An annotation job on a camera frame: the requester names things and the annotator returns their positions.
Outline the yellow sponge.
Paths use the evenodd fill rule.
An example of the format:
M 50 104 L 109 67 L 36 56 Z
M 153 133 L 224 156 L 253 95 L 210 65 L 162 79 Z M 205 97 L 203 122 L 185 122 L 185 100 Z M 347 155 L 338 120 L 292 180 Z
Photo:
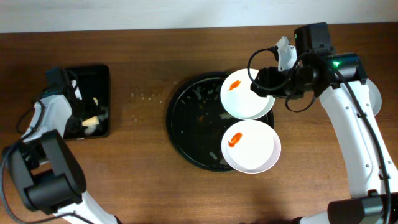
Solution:
M 82 126 L 89 127 L 99 124 L 98 116 L 100 114 L 99 101 L 93 97 L 85 101 L 83 112 L 81 114 Z

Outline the pinkish white plate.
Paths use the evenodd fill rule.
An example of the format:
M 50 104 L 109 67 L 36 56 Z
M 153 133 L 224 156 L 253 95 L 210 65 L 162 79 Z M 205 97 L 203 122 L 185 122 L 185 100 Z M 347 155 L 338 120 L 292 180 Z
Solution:
M 281 154 L 281 141 L 268 124 L 245 120 L 225 131 L 221 139 L 221 152 L 235 170 L 258 174 L 276 164 Z

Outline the light blue-grey plate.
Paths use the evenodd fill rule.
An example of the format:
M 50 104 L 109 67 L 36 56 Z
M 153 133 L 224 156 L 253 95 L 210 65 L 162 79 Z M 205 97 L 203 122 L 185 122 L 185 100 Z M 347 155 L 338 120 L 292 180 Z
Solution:
M 376 116 L 381 110 L 382 96 L 377 86 L 370 79 L 366 83 L 369 88 L 370 105 L 374 116 Z

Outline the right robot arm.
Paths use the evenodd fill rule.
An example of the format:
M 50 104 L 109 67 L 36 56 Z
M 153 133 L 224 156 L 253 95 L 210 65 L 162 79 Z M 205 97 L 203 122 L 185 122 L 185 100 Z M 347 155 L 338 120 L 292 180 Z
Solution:
M 280 39 L 268 48 L 278 66 L 251 77 L 251 90 L 285 101 L 313 93 L 335 130 L 351 195 L 295 223 L 396 223 L 397 168 L 374 117 L 360 57 L 336 53 L 325 22 L 297 28 L 294 39 L 294 45 Z

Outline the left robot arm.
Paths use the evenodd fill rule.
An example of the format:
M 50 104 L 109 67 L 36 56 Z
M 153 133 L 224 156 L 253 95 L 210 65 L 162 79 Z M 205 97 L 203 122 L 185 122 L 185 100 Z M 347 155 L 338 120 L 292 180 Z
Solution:
M 20 140 L 2 152 L 24 206 L 69 223 L 119 223 L 88 193 L 67 139 L 103 138 L 110 129 L 110 72 L 106 65 L 54 68 L 33 101 L 34 115 Z

